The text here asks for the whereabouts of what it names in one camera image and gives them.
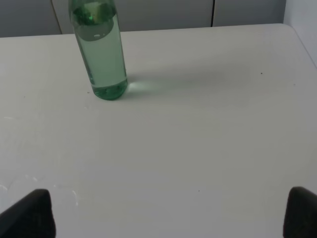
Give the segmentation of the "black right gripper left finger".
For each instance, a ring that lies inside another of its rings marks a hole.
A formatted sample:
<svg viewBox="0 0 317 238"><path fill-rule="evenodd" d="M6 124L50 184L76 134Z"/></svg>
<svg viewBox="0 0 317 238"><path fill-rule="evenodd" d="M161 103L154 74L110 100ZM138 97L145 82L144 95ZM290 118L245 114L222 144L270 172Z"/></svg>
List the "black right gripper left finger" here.
<svg viewBox="0 0 317 238"><path fill-rule="evenodd" d="M2 238L54 238L56 225L48 190L35 189L0 214Z"/></svg>

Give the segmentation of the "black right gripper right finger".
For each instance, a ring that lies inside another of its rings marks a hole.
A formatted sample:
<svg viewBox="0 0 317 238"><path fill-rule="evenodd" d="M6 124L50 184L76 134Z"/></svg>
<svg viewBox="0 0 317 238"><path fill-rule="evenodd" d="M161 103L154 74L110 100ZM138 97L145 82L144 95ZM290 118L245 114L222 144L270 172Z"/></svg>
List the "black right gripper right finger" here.
<svg viewBox="0 0 317 238"><path fill-rule="evenodd" d="M304 187L293 187L289 192L283 237L317 237L317 195Z"/></svg>

